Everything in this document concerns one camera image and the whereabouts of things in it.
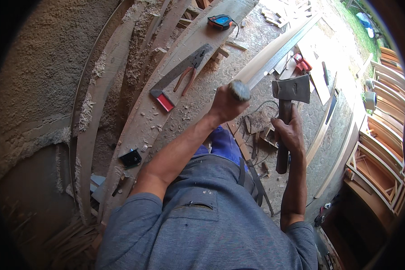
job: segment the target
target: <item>shirt pocket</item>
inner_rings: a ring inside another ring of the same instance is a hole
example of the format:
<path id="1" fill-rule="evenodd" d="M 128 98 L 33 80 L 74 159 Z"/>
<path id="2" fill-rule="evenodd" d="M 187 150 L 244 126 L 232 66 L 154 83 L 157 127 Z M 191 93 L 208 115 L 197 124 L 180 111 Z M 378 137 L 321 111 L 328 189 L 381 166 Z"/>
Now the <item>shirt pocket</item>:
<path id="1" fill-rule="evenodd" d="M 202 187 L 189 187 L 178 199 L 168 218 L 218 221 L 218 194 Z"/>

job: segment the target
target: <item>axe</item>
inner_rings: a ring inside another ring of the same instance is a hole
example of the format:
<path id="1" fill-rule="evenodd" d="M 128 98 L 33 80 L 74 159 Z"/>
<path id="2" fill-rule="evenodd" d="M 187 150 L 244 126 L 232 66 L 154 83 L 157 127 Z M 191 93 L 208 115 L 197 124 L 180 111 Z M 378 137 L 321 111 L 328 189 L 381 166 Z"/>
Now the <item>axe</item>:
<path id="1" fill-rule="evenodd" d="M 273 97 L 279 99 L 279 118 L 285 124 L 291 121 L 291 100 L 297 100 L 309 104 L 311 98 L 309 88 L 309 75 L 305 74 L 295 78 L 272 81 Z M 278 160 L 276 171 L 286 173 L 288 165 L 288 148 L 279 139 Z"/>

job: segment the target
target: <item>zipper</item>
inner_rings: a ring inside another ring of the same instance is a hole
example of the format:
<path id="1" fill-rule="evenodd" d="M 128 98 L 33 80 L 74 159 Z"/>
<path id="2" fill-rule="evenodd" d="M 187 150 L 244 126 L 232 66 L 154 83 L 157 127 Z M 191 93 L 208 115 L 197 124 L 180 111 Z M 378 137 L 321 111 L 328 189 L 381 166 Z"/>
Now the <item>zipper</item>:
<path id="1" fill-rule="evenodd" d="M 178 208 L 183 208 L 183 207 L 202 207 L 202 208 L 206 208 L 209 210 L 213 210 L 213 207 L 209 204 L 206 204 L 205 202 L 199 203 L 199 202 L 193 202 L 193 201 L 190 201 L 184 205 L 180 205 L 180 206 L 174 208 L 173 210 L 178 209 Z"/>

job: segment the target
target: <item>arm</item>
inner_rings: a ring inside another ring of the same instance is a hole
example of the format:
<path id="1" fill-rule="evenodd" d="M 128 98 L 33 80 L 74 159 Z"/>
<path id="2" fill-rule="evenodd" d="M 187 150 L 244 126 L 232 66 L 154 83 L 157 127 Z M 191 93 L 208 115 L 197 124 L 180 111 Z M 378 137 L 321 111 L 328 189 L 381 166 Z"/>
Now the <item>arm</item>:
<path id="1" fill-rule="evenodd" d="M 288 125 L 281 119 L 271 119 L 275 127 L 275 136 L 282 138 L 291 155 L 288 183 L 281 204 L 281 230 L 284 232 L 291 224 L 304 221 L 308 195 L 302 120 L 294 104 L 291 107 L 291 115 L 292 119 Z"/>
<path id="2" fill-rule="evenodd" d="M 169 184 L 181 173 L 195 151 L 220 124 L 233 120 L 249 106 L 235 100 L 227 85 L 219 87 L 210 111 L 195 125 L 161 149 L 138 175 L 130 195 L 149 192 L 164 199 Z"/>

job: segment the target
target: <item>tape measure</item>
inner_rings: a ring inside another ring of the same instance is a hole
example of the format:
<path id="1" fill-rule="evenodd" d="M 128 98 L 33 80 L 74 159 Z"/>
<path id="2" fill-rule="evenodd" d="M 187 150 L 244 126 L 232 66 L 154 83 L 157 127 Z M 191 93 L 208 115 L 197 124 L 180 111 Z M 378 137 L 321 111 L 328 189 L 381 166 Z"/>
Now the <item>tape measure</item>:
<path id="1" fill-rule="evenodd" d="M 238 24 L 228 15 L 226 14 L 221 14 L 221 15 L 217 15 L 217 16 L 213 16 L 213 17 L 208 17 L 207 18 L 207 23 L 216 29 L 219 30 L 227 30 L 231 27 L 232 23 L 235 23 L 235 25 L 238 26 Z M 237 38 L 238 36 L 238 31 L 239 31 L 239 27 L 237 27 L 237 35 L 235 36 L 234 39 Z"/>

